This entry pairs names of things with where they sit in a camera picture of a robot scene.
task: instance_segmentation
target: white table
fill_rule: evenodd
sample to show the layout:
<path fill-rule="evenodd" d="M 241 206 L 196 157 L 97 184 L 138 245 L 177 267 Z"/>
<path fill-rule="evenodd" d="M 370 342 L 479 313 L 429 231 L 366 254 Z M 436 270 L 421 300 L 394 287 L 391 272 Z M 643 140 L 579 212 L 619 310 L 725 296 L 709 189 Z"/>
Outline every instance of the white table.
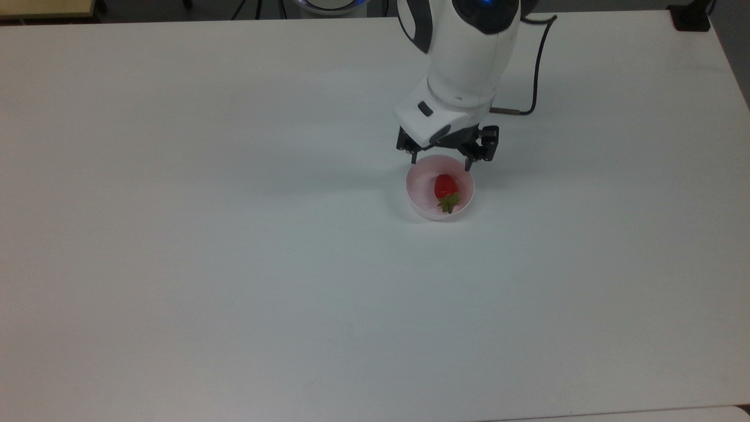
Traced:
<path fill-rule="evenodd" d="M 404 197 L 391 108 L 428 61 L 395 19 L 0 39 L 3 420 L 750 402 L 750 113 L 714 32 L 562 15 L 447 224 Z"/>

